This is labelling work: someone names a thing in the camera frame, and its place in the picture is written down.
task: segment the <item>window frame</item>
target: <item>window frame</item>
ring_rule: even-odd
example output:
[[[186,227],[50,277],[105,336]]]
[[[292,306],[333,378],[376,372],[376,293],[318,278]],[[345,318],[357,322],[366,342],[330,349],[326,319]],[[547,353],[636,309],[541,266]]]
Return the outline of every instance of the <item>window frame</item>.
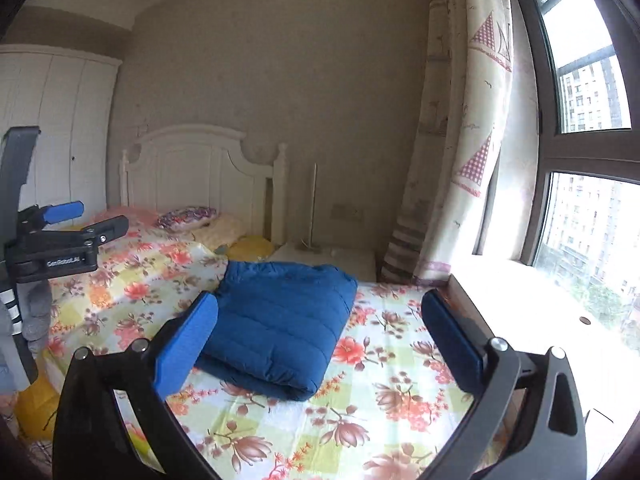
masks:
[[[640,184],[640,8],[633,0],[594,0],[609,29],[625,91],[631,129],[579,130],[561,133],[561,89],[538,0],[518,0],[524,17],[538,90],[538,174],[520,261],[532,266],[551,198],[553,173],[612,178]]]

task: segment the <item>blue gripper pad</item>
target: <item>blue gripper pad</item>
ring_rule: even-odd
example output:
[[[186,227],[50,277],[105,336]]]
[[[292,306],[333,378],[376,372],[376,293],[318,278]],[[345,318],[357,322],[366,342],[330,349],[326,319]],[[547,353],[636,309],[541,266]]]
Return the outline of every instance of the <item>blue gripper pad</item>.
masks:
[[[422,297],[422,320],[459,388],[482,394],[482,358],[436,290]]]
[[[47,207],[42,218],[47,224],[57,224],[66,220],[81,217],[84,214],[84,204],[79,200],[66,204]]]
[[[218,322],[218,300],[213,294],[201,294],[196,302],[156,358],[154,388],[161,399],[180,391]]]

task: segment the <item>white wooden headboard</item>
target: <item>white wooden headboard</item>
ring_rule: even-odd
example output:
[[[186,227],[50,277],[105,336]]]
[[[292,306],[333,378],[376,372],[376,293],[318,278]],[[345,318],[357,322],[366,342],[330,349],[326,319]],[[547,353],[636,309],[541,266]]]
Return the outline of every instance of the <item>white wooden headboard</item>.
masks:
[[[136,141],[140,156],[122,151],[120,203],[159,212],[206,205],[241,218],[251,234],[283,244],[287,186],[286,144],[272,166],[244,158],[245,134],[208,124],[179,124]],[[273,183],[267,204],[268,181]]]

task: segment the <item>gray cloth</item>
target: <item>gray cloth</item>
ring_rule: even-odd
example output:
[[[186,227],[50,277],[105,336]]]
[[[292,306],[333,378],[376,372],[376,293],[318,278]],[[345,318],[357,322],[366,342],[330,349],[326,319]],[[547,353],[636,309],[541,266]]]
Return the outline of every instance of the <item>gray cloth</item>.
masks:
[[[51,287],[47,280],[17,285],[18,304],[22,317],[22,336],[35,356],[47,344],[51,319]],[[0,304],[0,337],[11,337],[14,324],[7,309]],[[15,391],[14,380],[0,352],[0,394]]]

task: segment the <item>white wardrobe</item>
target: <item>white wardrobe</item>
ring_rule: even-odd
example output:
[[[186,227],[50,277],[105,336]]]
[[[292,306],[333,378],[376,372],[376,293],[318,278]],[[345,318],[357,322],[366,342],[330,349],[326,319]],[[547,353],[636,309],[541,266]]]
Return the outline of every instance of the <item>white wardrobe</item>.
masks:
[[[81,200],[87,221],[106,207],[105,157],[120,61],[62,48],[0,45],[0,135],[39,126],[20,208]]]

